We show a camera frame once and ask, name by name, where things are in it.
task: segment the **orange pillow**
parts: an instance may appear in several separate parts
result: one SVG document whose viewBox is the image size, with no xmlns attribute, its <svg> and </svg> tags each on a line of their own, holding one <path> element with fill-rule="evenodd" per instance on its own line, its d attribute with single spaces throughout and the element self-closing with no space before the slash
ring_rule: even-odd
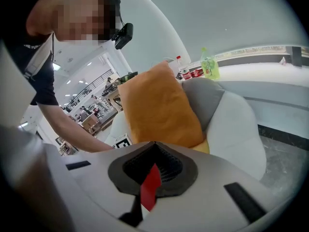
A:
<svg viewBox="0 0 309 232">
<path fill-rule="evenodd" d="M 201 124 L 166 61 L 118 86 L 133 143 L 184 147 L 203 142 Z"/>
</svg>

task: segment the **plastic bottle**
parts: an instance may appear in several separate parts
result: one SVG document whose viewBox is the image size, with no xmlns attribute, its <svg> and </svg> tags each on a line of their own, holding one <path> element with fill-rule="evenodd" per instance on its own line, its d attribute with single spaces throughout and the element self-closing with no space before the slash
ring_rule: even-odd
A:
<svg viewBox="0 0 309 232">
<path fill-rule="evenodd" d="M 182 77 L 185 80 L 192 78 L 189 68 L 187 67 L 187 65 L 185 65 L 185 63 L 183 62 L 180 56 L 177 56 L 177 63 L 178 63 L 179 71 Z"/>
<path fill-rule="evenodd" d="M 211 80 L 220 78 L 218 62 L 207 54 L 205 47 L 202 48 L 201 66 L 206 78 Z"/>
</svg>

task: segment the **white print on shirt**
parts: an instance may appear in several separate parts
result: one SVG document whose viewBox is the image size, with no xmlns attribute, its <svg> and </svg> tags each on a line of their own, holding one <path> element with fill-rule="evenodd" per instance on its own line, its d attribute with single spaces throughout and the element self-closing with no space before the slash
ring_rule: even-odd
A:
<svg viewBox="0 0 309 232">
<path fill-rule="evenodd" d="M 25 47 L 29 48 L 29 49 L 37 49 L 39 46 L 41 46 L 40 44 L 39 45 L 29 45 L 29 44 L 25 44 L 24 45 Z"/>
</svg>

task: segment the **gray cushion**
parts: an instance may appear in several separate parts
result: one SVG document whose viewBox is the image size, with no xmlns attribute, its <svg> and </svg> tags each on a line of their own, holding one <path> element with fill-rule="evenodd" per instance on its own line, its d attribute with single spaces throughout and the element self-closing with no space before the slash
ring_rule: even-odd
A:
<svg viewBox="0 0 309 232">
<path fill-rule="evenodd" d="M 208 78 L 191 78 L 182 82 L 182 85 L 190 106 L 205 131 L 225 90 Z"/>
</svg>

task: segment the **railing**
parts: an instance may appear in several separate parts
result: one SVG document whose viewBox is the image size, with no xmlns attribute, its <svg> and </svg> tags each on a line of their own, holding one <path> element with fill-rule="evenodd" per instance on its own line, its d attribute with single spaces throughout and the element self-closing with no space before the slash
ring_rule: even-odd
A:
<svg viewBox="0 0 309 232">
<path fill-rule="evenodd" d="M 66 106 L 66 110 L 70 112 L 73 107 L 75 107 L 79 102 L 81 102 L 87 94 L 89 94 L 92 90 L 97 88 L 100 84 L 104 82 L 104 79 L 108 78 L 112 75 L 113 72 L 111 70 L 106 71 L 103 75 L 99 76 L 96 80 L 94 80 L 91 84 L 85 87 L 77 96 L 75 96 L 70 103 Z"/>
</svg>

